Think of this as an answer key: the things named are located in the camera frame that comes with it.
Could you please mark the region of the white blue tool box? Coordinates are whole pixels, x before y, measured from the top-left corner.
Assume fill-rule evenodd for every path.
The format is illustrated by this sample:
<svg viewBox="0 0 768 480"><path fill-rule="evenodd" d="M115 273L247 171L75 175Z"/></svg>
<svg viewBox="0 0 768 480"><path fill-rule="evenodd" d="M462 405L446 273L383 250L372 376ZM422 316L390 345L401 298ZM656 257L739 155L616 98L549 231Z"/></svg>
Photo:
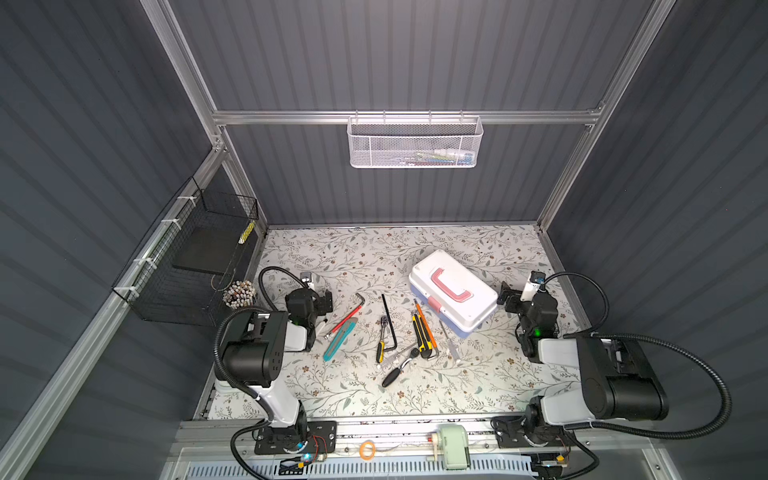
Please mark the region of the white blue tool box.
<svg viewBox="0 0 768 480"><path fill-rule="evenodd" d="M416 263L411 291L459 338L466 339L497 309L498 294L444 250Z"/></svg>

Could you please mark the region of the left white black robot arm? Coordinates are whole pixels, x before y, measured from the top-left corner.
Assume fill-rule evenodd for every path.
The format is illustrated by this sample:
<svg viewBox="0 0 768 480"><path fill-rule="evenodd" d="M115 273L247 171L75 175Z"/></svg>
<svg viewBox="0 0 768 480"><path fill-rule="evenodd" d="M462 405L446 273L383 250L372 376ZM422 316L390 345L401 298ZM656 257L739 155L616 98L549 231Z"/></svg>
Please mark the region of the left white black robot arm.
<svg viewBox="0 0 768 480"><path fill-rule="evenodd" d="M263 280L278 272L299 287L285 295L285 308L256 304L260 292L269 301ZM224 290L224 304L231 309L217 330L214 373L218 385L229 386L255 401L265 412L266 430L287 436L309 433L301 401L289 392L281 374L287 353L309 352L317 339L317 324L333 311L333 296L319 293L311 272L295 275L276 266L259 273L256 283L238 280Z"/></svg>

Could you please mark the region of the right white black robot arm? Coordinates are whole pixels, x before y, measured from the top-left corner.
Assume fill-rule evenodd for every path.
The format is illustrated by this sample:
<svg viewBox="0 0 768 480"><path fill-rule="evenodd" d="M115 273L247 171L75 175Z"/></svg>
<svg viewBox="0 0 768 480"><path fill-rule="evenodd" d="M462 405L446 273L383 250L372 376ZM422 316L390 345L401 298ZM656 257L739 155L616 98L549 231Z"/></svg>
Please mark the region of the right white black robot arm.
<svg viewBox="0 0 768 480"><path fill-rule="evenodd" d="M534 447L554 439L571 440L576 430L601 429L661 440L687 440L709 435L730 418L733 400L725 381L703 359L665 340L631 333L602 334L592 326L561 334L558 302L548 284L560 275L531 273L523 289L502 283L497 303L517 315L514 336L524 357L540 365L576 368L578 387L555 395L532 397L520 415L495 417L491 426L498 441L516 436ZM714 383L720 397L715 417L706 424L682 431L655 431L634 427L636 421L661 421L670 405L644 345L678 354L699 367Z"/></svg>

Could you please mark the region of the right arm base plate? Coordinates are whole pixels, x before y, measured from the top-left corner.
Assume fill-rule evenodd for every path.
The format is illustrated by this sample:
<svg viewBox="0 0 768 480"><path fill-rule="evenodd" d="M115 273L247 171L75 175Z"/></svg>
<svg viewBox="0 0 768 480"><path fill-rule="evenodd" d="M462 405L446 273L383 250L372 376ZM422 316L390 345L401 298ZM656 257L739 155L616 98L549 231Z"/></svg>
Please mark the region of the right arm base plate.
<svg viewBox="0 0 768 480"><path fill-rule="evenodd" d="M536 424L522 415L494 417L490 420L490 426L501 448L564 447L570 449L575 445L561 427Z"/></svg>

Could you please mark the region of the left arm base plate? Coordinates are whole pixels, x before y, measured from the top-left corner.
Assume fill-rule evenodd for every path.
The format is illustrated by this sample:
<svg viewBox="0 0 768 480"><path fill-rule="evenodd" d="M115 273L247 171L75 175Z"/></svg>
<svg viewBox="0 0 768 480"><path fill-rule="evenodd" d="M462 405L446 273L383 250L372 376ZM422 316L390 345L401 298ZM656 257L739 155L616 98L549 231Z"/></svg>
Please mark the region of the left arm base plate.
<svg viewBox="0 0 768 480"><path fill-rule="evenodd" d="M265 427L253 434L256 455L278 455L335 451L338 423L336 421L309 421L275 428Z"/></svg>

